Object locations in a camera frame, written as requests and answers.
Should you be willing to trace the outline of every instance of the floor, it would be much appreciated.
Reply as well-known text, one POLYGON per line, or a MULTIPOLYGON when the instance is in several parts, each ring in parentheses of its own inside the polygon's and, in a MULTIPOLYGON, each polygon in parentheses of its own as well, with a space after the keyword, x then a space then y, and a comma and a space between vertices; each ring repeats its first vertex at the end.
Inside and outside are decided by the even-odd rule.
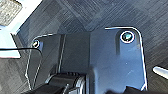
MULTIPOLYGON (((51 33, 93 31, 112 26, 133 26, 142 34, 148 90, 168 92, 168 80, 152 71, 168 69, 167 0, 43 0, 13 36, 18 47, 30 47, 34 37, 51 33)), ((28 90, 24 77, 28 51, 21 59, 0 59, 0 94, 28 90)))
MULTIPOLYGON (((12 34, 17 34, 20 26, 26 21, 30 14, 36 9, 42 0, 16 0, 22 4, 21 11, 12 20, 8 26, 0 25, 0 48, 16 48, 16 45, 11 36, 12 34)), ((19 58, 20 55, 18 51, 0 51, 0 58, 19 58)))

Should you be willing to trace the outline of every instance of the gray carpet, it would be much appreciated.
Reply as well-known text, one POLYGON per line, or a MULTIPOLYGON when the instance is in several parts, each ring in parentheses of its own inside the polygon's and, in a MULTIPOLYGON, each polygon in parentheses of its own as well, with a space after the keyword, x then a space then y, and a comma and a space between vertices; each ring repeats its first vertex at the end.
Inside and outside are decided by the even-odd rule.
MULTIPOLYGON (((39 35, 85 32, 113 26, 133 26, 141 32, 148 89, 168 92, 168 80, 152 71, 155 65, 168 69, 167 0, 43 0, 14 37, 19 37, 16 41, 20 40, 23 47, 29 47, 33 38, 39 35)), ((0 89, 4 94, 28 89, 24 77, 27 53, 23 52, 19 60, 0 60, 1 79, 4 79, 0 80, 0 89)))

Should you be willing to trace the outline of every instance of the cable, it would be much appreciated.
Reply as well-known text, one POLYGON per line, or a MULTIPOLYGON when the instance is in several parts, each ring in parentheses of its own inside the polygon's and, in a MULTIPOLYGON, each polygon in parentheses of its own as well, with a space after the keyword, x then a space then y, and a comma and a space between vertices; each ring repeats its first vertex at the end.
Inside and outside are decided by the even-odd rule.
POLYGON ((37 49, 37 48, 0 48, 0 51, 9 51, 9 50, 37 50, 37 51, 39 51, 40 52, 40 56, 41 56, 41 58, 40 58, 40 64, 39 64, 39 66, 38 66, 38 68, 37 68, 37 70, 36 70, 36 74, 35 74, 35 77, 34 77, 34 83, 33 83, 33 86, 32 86, 32 88, 34 88, 35 87, 35 83, 36 83, 36 78, 37 78, 37 75, 38 75, 38 71, 39 71, 39 69, 40 69, 40 66, 41 66, 41 64, 42 64, 42 57, 43 57, 43 55, 42 55, 42 52, 39 50, 39 49, 37 49))

